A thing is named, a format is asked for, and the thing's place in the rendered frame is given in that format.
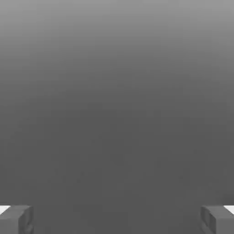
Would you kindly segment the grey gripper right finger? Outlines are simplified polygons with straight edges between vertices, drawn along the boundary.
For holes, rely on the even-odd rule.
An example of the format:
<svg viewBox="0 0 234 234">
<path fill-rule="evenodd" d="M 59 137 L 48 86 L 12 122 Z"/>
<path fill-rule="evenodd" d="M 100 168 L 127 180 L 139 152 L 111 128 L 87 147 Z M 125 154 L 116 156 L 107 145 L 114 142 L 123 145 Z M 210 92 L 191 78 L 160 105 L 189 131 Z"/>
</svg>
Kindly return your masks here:
<svg viewBox="0 0 234 234">
<path fill-rule="evenodd" d="M 203 234 L 234 234 L 234 205 L 201 206 Z"/>
</svg>

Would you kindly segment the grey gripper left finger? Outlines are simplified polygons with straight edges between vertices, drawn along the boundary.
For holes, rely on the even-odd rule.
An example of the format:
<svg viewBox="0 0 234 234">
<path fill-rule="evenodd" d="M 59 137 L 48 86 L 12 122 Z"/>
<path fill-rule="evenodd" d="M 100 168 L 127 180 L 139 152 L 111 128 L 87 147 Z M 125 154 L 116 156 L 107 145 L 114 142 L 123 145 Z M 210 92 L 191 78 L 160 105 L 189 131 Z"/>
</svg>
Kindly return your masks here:
<svg viewBox="0 0 234 234">
<path fill-rule="evenodd" d="M 0 234 L 34 234 L 34 208 L 0 205 Z"/>
</svg>

